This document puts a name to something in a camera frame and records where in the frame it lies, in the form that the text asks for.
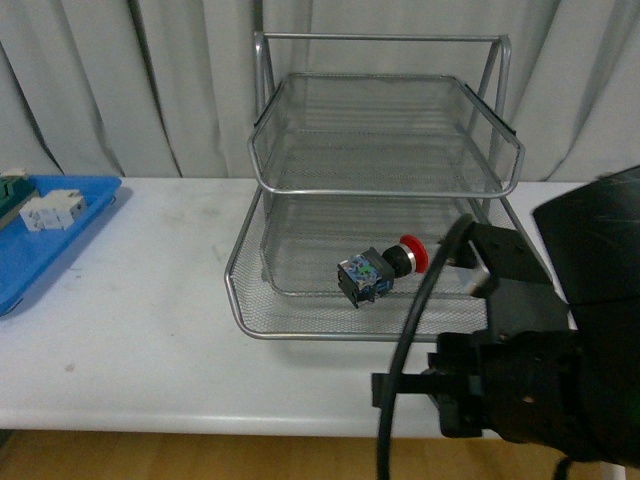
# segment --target mesh bottom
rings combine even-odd
[[[419,237],[433,255],[438,240],[462,214],[514,228],[498,200],[382,199],[258,194],[229,264],[227,283],[236,319],[262,338],[394,340],[422,279],[396,280],[374,304],[355,309],[337,284],[337,264],[374,247],[382,252],[401,235]],[[463,293],[460,273],[447,267],[418,330],[417,341],[444,331],[486,326],[484,301]]]

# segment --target white electronic component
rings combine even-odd
[[[20,216],[31,232],[66,230],[87,210],[80,190],[53,190],[41,198],[32,198],[20,209]]]
[[[10,168],[4,172],[0,172],[0,177],[22,177],[28,178],[27,171],[24,168]]]

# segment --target white curtain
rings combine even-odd
[[[525,180],[640,163],[637,0],[265,0],[265,29],[495,34]],[[248,177],[251,0],[0,0],[0,171]],[[440,72],[478,85],[486,48],[273,43],[294,70]]]

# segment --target metal rod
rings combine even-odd
[[[411,42],[497,42],[500,35],[372,35],[342,33],[285,33],[265,32],[267,38],[290,40],[371,40]]]
[[[507,99],[507,81],[509,80],[509,66],[511,64],[511,40],[507,35],[500,35],[500,74],[498,76],[498,91],[496,93],[496,113],[500,118],[504,114],[504,104]]]
[[[489,56],[487,57],[487,63],[484,65],[484,71],[482,72],[482,79],[480,80],[480,86],[478,87],[478,97],[484,100],[484,96],[487,93],[487,87],[489,86],[489,81],[491,80],[491,74],[493,73],[493,66],[496,63],[496,58],[498,57],[498,50],[500,50],[500,45],[498,42],[491,43],[491,48],[489,49]],[[469,120],[469,128],[467,131],[469,135],[473,132],[473,129],[476,126],[476,121],[478,120],[478,110],[474,109],[471,112],[471,119]]]
[[[273,63],[271,61],[271,48],[269,46],[269,39],[264,40],[264,58],[265,58],[265,76],[267,77],[267,97],[271,96],[276,91],[276,83],[273,79]]]
[[[266,104],[264,96],[264,34],[254,34],[254,66],[256,70],[256,116],[259,116]]]

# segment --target wire mesh desk tray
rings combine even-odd
[[[292,73],[275,87],[270,39],[487,42],[478,88],[449,75]],[[482,98],[500,54],[495,111]],[[505,36],[261,33],[255,37],[256,110],[249,150],[260,187],[225,281],[240,328],[253,337],[396,340],[421,275],[398,279],[356,309],[337,264],[403,234],[431,255],[462,214],[517,228],[505,196],[524,148],[500,119],[509,70]],[[448,267],[423,314],[418,341],[486,324],[485,304]]]
[[[401,278],[387,295],[355,309],[338,288],[338,262],[371,246],[382,251],[403,233],[418,236],[433,254],[467,212],[518,228],[504,198],[270,196],[259,189],[225,274],[236,321],[264,339],[397,340],[422,276]],[[461,273],[443,271],[417,341],[485,328],[484,301],[464,293]]]
[[[249,148],[265,190],[497,198],[515,188],[524,149],[481,99],[504,37],[260,35],[256,97],[262,115]],[[491,41],[492,47],[480,95],[448,75],[293,73],[275,89],[266,87],[273,79],[265,84],[260,73],[264,64],[270,65],[266,47],[273,37]],[[503,52],[496,97],[499,113],[506,71],[508,55]],[[269,79],[272,73],[266,68],[264,75]]]

